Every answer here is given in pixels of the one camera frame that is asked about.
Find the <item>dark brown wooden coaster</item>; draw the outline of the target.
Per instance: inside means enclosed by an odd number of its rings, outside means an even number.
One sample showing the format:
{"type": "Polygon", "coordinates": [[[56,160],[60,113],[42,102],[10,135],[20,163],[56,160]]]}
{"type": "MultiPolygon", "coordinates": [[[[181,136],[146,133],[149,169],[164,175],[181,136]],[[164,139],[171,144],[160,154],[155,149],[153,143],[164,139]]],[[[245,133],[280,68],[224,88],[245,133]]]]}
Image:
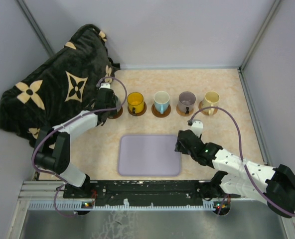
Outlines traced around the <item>dark brown wooden coaster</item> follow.
{"type": "Polygon", "coordinates": [[[120,109],[117,111],[117,113],[113,116],[108,116],[109,119],[117,119],[119,118],[123,113],[123,107],[120,107],[120,109]]]}

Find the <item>light woven rattan coaster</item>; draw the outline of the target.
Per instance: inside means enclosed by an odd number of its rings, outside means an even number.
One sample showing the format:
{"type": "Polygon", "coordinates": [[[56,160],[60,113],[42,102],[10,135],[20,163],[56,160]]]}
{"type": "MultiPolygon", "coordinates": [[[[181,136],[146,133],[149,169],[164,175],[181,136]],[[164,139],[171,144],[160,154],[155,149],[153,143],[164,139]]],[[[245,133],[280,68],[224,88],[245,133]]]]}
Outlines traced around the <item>light woven rattan coaster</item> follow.
{"type": "Polygon", "coordinates": [[[182,112],[179,108],[179,106],[176,106],[176,112],[183,117],[187,117],[187,116],[191,116],[192,114],[194,114],[194,108],[192,108],[188,113],[182,112]]]}

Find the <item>yellow transparent mug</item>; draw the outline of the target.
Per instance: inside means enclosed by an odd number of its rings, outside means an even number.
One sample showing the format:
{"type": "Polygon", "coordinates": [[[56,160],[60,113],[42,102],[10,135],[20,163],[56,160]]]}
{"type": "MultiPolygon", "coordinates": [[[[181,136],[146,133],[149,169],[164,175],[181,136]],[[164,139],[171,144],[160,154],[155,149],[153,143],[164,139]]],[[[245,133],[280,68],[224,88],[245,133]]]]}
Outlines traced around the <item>yellow transparent mug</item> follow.
{"type": "Polygon", "coordinates": [[[127,97],[127,103],[131,111],[134,111],[134,113],[139,113],[144,107],[144,97],[139,92],[130,93],[127,97]]]}

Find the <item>purple transparent mug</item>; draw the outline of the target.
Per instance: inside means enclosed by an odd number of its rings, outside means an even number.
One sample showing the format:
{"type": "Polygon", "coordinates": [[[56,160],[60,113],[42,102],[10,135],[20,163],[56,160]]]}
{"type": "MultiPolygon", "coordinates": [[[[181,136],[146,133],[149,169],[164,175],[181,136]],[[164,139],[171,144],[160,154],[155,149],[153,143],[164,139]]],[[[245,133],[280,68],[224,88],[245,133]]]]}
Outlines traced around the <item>purple transparent mug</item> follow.
{"type": "Polygon", "coordinates": [[[185,91],[179,95],[178,106],[182,112],[188,113],[196,102],[196,96],[194,93],[185,91]]]}

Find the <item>cream yellow ceramic mug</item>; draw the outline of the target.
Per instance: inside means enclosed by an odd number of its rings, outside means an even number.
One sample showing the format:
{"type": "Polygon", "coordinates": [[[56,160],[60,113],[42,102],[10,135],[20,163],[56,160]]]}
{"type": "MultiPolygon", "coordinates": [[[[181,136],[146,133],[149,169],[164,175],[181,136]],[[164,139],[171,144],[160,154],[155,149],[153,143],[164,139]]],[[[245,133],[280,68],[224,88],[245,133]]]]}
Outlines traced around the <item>cream yellow ceramic mug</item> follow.
{"type": "Polygon", "coordinates": [[[209,91],[209,92],[205,93],[204,99],[202,100],[201,108],[207,108],[207,107],[209,107],[209,108],[203,110],[202,113],[207,116],[211,116],[211,115],[216,114],[218,110],[213,107],[217,107],[219,101],[220,101],[220,96],[217,92],[209,91]]]}

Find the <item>white mug blue handle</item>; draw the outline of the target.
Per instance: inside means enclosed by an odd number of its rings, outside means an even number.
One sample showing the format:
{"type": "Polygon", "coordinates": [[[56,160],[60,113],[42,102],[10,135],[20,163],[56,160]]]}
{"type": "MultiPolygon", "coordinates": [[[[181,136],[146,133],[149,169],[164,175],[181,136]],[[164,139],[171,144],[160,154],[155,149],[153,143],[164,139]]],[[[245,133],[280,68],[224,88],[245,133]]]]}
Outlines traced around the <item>white mug blue handle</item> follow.
{"type": "Polygon", "coordinates": [[[155,93],[153,100],[155,109],[160,114],[164,114],[169,106],[169,94],[165,91],[158,91],[155,93]]]}

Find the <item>grey ceramic mug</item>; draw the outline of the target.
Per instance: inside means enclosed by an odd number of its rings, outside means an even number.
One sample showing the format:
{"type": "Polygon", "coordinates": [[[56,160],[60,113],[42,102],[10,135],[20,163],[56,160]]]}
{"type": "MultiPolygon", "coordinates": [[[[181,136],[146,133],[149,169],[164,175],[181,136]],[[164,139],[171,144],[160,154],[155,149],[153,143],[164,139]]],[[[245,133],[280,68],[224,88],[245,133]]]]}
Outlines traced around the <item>grey ceramic mug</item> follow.
{"type": "Polygon", "coordinates": [[[116,109],[115,110],[113,110],[113,111],[111,111],[110,113],[109,113],[109,116],[113,116],[113,115],[115,115],[116,113],[117,113],[117,111],[120,109],[120,107],[121,107],[121,101],[120,101],[120,99],[115,95],[115,103],[116,103],[116,109]]]}

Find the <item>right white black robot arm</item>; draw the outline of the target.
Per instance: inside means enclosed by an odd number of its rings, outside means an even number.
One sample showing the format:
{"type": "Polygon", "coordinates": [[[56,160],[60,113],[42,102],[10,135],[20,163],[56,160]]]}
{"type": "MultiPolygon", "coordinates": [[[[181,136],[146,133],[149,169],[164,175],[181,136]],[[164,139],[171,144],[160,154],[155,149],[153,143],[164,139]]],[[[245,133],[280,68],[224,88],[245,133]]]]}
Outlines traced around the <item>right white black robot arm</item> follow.
{"type": "Polygon", "coordinates": [[[214,196],[239,195],[265,203],[282,217],[295,217],[295,175],[289,167],[241,159],[220,145],[203,143],[191,130],[178,132],[175,151],[189,155],[202,166],[225,173],[222,179],[210,185],[214,196]]]}

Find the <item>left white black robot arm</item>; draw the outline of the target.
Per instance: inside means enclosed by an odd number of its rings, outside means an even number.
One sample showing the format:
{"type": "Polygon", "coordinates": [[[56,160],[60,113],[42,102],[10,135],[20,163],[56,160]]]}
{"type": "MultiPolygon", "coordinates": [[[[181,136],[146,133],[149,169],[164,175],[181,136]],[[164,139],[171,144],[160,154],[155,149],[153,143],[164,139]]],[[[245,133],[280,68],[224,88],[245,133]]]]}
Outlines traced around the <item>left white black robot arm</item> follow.
{"type": "Polygon", "coordinates": [[[110,114],[117,112],[115,93],[101,87],[93,100],[94,107],[81,111],[68,121],[40,130],[32,155],[32,165],[39,172],[56,176],[74,186],[74,192],[82,198],[89,196],[90,178],[71,162],[71,142],[87,130],[104,124],[110,114]]]}

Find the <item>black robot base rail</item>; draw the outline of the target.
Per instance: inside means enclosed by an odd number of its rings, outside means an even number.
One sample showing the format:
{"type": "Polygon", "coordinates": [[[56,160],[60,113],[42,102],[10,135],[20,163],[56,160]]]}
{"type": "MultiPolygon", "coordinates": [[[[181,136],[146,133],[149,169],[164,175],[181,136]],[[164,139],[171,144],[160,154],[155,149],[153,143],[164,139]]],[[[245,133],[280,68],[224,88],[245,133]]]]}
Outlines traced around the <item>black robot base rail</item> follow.
{"type": "Polygon", "coordinates": [[[222,198],[218,181],[91,181],[85,189],[71,185],[63,190],[64,199],[94,199],[96,206],[202,206],[204,199],[222,198]]]}

